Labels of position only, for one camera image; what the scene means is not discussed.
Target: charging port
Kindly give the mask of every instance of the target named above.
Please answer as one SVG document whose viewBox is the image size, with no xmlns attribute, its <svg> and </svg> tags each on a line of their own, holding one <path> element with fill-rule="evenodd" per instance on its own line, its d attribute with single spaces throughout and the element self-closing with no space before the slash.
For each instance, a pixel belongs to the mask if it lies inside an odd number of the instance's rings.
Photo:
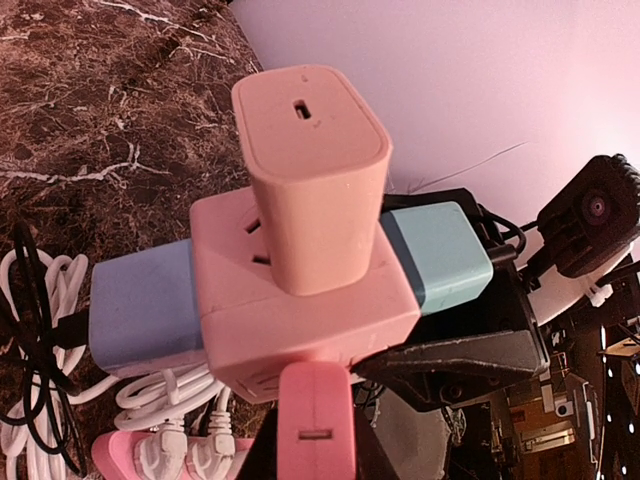
<svg viewBox="0 0 640 480">
<path fill-rule="evenodd" d="M 304 103 L 304 100 L 298 100 L 293 104 L 293 108 L 296 109 L 296 113 L 298 114 L 298 118 L 301 120 L 309 120 L 311 118 L 311 112 L 309 111 L 309 107 Z"/>
</svg>

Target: pink charger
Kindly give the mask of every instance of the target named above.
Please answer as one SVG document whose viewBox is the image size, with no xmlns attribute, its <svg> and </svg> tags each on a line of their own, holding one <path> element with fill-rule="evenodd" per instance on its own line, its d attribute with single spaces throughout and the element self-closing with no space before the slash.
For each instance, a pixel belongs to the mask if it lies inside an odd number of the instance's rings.
<svg viewBox="0 0 640 480">
<path fill-rule="evenodd" d="M 253 188 L 194 203 L 193 265 L 209 368 L 259 403 L 290 363 L 402 343 L 420 309 L 378 223 L 391 141 L 346 78 L 274 70 L 233 101 Z"/>
</svg>

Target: white wall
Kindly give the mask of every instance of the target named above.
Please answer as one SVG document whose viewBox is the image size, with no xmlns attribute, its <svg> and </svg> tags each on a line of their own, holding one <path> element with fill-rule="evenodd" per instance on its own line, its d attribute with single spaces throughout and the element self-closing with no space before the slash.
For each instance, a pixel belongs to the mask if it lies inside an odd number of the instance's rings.
<svg viewBox="0 0 640 480">
<path fill-rule="evenodd" d="M 265 68 L 341 69 L 389 129 L 397 191 L 525 142 L 466 186 L 524 223 L 593 155 L 640 160 L 640 2 L 235 0 Z"/>
</svg>

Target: marble surface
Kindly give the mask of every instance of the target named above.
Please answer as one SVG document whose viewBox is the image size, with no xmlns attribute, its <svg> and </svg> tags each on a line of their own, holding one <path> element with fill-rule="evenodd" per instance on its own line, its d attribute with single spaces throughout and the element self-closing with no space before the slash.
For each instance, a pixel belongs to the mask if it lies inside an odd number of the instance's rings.
<svg viewBox="0 0 640 480">
<path fill-rule="evenodd" d="M 1 1 L 0 253 L 18 217 L 92 264 L 188 237 L 194 200 L 248 183 L 230 89 L 258 69 L 213 0 Z M 74 375 L 104 376 L 88 356 Z M 18 375 L 0 381 L 7 411 Z M 261 412 L 236 409 L 255 431 Z M 76 408 L 87 451 L 116 411 L 112 394 Z"/>
</svg>

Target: pink power strip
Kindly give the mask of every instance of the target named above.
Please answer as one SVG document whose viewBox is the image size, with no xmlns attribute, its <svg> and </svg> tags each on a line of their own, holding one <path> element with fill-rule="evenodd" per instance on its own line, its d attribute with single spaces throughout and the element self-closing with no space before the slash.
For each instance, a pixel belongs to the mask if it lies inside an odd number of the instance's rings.
<svg viewBox="0 0 640 480">
<path fill-rule="evenodd" d="M 133 458 L 136 444 L 153 435 L 149 432 L 106 433 L 98 437 L 91 448 L 93 463 L 105 480 L 141 480 L 136 472 Z M 253 439 L 236 439 L 236 454 L 247 452 Z M 227 476 L 227 480 L 234 480 L 235 475 Z M 179 480 L 192 480 L 185 465 Z"/>
</svg>

